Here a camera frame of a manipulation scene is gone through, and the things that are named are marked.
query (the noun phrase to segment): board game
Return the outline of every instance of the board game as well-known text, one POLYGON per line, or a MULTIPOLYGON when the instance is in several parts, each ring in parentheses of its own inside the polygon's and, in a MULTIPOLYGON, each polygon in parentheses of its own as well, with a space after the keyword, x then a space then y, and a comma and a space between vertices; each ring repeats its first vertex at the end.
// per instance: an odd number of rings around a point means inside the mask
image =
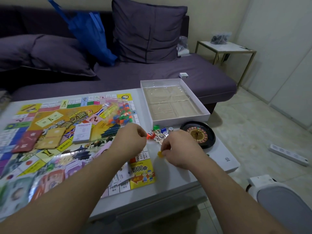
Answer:
MULTIPOLYGON (((66 166, 73 161, 78 161, 81 168, 92 161, 95 154, 112 141, 118 129, 123 126, 109 124, 105 120, 107 112, 103 109, 101 103, 105 98, 128 100, 133 123, 140 124, 131 94, 128 93, 94 95, 22 106, 0 133, 1 181, 14 180, 31 173, 35 173, 35 177, 39 179, 45 174, 56 173, 57 169, 65 168, 66 170, 66 166), (92 123, 91 139, 88 143, 74 144, 72 140, 75 126, 80 123, 92 123), (65 133, 57 148, 33 149, 27 153, 11 152, 26 131, 43 130, 39 138, 41 140, 48 130, 58 127, 65 128, 65 133)), ((146 147, 129 163, 133 171, 132 178, 119 185, 108 187, 102 198, 155 182, 154 169, 146 147)), ((62 176, 65 177, 64 174, 56 173, 54 177, 60 177, 61 179, 62 176)), ((36 185, 33 185, 32 195, 36 192, 36 189, 36 185)))

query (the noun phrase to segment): sofa backrest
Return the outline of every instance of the sofa backrest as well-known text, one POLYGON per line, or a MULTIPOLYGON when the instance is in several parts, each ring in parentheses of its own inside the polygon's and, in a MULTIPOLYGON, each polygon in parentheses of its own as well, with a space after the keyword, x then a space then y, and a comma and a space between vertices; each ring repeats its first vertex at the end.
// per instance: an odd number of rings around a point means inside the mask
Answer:
MULTIPOLYGON (((70 16, 74 10, 64 10, 70 16)), ((115 27, 111 11, 99 11, 105 28, 106 42, 113 48, 113 29, 115 27)), ((181 36, 188 37, 189 16, 182 21, 181 36)), ((74 38, 66 22, 54 9, 0 6, 0 38, 20 34, 47 34, 74 38)))

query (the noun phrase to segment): hand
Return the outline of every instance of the hand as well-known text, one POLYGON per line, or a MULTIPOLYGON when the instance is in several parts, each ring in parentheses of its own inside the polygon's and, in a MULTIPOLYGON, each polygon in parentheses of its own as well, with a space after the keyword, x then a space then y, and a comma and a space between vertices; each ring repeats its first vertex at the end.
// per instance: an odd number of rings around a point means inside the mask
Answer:
POLYGON ((207 157, 190 133, 184 130, 170 132, 160 150, 169 163, 187 170, 190 170, 198 159, 207 157))
POLYGON ((109 150, 123 163, 137 156, 146 145, 147 133, 137 124, 128 123, 120 128, 109 150))

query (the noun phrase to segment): blue tote bag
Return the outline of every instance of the blue tote bag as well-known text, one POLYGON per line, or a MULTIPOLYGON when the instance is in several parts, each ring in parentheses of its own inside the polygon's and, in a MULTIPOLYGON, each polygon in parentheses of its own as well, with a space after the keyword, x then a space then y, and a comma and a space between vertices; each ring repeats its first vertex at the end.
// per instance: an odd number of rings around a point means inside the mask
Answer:
POLYGON ((113 66, 117 56, 106 46, 105 30, 98 12, 80 12, 68 18, 53 0, 48 0, 68 24, 68 29, 76 39, 99 61, 113 66))

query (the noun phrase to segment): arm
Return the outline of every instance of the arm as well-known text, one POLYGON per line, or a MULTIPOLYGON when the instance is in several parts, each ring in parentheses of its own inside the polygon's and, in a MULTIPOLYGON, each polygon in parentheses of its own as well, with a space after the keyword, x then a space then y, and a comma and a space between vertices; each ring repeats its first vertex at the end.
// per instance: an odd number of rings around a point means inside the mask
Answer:
POLYGON ((77 233, 117 171, 145 145, 140 126, 130 123, 119 129, 106 152, 0 223, 1 233, 77 233))
POLYGON ((171 132, 161 151, 168 162, 188 169, 201 183, 224 233, 290 233, 208 157, 189 133, 171 132))

